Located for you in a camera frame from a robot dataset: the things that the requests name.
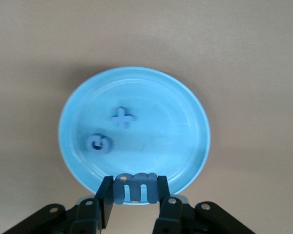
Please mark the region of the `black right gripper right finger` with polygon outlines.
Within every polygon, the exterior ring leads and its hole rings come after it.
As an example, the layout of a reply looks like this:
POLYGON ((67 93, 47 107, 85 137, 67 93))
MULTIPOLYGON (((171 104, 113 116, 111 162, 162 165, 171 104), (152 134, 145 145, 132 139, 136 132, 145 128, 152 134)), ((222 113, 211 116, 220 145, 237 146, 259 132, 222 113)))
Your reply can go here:
POLYGON ((255 234, 214 202, 195 207, 172 197, 166 176, 158 176, 159 217, 152 234, 255 234))

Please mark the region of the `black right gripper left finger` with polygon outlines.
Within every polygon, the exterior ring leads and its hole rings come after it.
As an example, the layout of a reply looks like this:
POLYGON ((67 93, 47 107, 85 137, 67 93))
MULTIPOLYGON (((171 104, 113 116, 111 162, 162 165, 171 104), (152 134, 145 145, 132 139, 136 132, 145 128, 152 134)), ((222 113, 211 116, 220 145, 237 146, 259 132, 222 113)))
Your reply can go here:
POLYGON ((49 204, 3 234, 101 234, 113 208, 113 176, 104 177, 97 193, 71 209, 49 204))

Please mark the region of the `blue letter m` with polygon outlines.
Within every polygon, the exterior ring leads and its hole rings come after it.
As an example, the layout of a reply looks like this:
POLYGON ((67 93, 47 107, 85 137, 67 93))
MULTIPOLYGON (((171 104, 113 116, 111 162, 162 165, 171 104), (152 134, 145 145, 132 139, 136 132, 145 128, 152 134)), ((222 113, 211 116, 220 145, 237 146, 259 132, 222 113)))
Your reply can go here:
POLYGON ((114 202, 121 204, 155 204, 158 181, 155 173, 120 174, 113 183, 114 202))

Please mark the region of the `blue letter c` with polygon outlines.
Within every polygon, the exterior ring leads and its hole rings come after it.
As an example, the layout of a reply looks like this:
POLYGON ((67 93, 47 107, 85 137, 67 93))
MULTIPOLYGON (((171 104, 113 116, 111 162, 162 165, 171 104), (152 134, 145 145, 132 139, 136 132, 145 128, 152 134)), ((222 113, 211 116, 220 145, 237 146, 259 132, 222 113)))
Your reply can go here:
POLYGON ((112 139, 103 134, 95 133, 87 139, 86 148, 96 155, 108 154, 112 149, 112 139))

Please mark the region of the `blue letter x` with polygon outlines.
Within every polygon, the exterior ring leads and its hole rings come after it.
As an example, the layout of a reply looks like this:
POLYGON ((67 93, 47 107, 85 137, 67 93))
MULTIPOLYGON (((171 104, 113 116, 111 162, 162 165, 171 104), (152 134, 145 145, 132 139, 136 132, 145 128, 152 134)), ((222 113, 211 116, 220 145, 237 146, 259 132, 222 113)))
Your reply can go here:
POLYGON ((128 112, 126 107, 120 106, 116 109, 116 114, 111 117, 111 121, 117 124, 122 129, 130 128, 132 122, 135 122, 137 117, 128 112))

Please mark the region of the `blue plate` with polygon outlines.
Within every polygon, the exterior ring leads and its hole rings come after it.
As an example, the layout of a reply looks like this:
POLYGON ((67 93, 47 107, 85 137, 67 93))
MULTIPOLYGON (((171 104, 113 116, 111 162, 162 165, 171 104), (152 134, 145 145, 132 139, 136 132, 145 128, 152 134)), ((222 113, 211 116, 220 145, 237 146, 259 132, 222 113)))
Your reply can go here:
POLYGON ((175 78, 144 67, 110 69, 82 83, 63 108, 58 138, 69 171, 93 193, 105 176, 155 173, 178 194, 197 178, 210 147, 208 118, 196 96, 175 78), (111 121, 120 106, 137 117, 128 129, 111 121), (108 154, 87 150, 95 133, 112 139, 108 154))

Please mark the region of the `brown table mat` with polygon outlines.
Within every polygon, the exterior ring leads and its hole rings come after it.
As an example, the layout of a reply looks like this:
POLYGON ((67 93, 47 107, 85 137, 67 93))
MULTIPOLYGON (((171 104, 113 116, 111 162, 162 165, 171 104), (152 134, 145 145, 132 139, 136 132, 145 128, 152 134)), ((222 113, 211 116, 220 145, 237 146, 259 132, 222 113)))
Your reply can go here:
POLYGON ((293 0, 0 0, 0 234, 89 195, 59 152, 59 115, 120 66, 170 74, 202 103, 211 145, 191 205, 293 234, 293 0))

